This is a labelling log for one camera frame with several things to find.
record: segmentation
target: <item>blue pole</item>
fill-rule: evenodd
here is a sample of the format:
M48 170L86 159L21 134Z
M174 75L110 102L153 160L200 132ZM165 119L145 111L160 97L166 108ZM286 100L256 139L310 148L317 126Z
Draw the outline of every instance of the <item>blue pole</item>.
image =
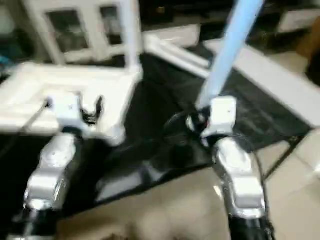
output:
M202 86L196 106L202 109L224 88L234 61L262 8L264 0L237 0L233 16L223 39L223 48L217 55L209 78Z

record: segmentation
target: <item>black cable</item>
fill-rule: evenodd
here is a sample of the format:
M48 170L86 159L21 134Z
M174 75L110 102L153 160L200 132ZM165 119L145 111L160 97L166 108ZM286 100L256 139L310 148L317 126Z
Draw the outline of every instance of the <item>black cable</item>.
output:
M18 141L18 138L26 132L28 127L32 125L38 117L42 114L46 106L48 105L47 101L43 103L41 108L26 122L24 126L22 126L19 131L10 138L8 143L1 149L0 151L0 160L15 146Z

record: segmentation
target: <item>beige floor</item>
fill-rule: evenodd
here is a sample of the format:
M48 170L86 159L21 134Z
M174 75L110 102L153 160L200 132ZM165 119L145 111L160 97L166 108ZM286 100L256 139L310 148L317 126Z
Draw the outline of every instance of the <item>beige floor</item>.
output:
M274 58L286 63L286 57ZM313 134L267 182L277 240L319 239L319 144L320 133ZM287 147L281 142L260 150L264 170ZM103 240L111 233L130 232L141 240L229 240L224 206L214 188L217 185L212 169L198 171L66 219L59 225L59 239Z

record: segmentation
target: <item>cardboard box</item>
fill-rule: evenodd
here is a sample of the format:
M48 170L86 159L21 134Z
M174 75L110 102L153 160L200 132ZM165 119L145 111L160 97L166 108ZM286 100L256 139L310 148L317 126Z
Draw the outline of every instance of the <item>cardboard box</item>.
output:
M320 50L320 17L315 20L310 32L301 39L296 52L310 60L318 50Z

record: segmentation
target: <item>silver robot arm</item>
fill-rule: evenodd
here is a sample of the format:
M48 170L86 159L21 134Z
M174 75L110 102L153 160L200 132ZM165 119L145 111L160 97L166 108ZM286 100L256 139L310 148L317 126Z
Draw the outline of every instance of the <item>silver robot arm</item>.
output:
M205 126L198 132L208 150L212 167L221 180L221 192L228 214L232 240L272 240L273 229L266 207L266 196L253 161L235 141L236 99L219 96L211 100L209 117L202 113L197 121L189 117L188 127L196 132L197 122Z
M42 149L24 193L21 213L13 219L8 240L50 240L56 235L68 190L82 164L88 132L81 98L74 93L49 100L60 132Z

